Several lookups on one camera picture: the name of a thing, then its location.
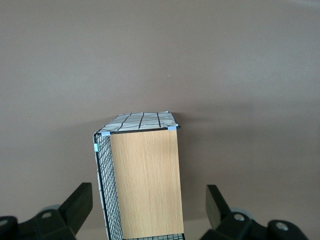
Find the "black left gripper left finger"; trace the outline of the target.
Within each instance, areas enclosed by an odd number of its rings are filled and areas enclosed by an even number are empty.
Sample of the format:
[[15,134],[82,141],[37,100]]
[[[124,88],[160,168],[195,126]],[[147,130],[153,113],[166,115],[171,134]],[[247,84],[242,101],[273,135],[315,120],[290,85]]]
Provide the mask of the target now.
[[93,208],[92,183],[83,182],[57,209],[46,209],[18,222],[15,216],[0,218],[2,240],[75,240]]

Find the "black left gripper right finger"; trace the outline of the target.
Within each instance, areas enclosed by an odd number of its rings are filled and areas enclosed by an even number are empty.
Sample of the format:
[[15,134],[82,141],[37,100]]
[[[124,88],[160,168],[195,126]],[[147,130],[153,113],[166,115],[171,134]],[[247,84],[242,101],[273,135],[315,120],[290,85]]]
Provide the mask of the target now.
[[245,213],[232,211],[214,184],[206,186],[205,209],[211,229],[202,240],[308,240],[289,221],[275,219],[263,226]]

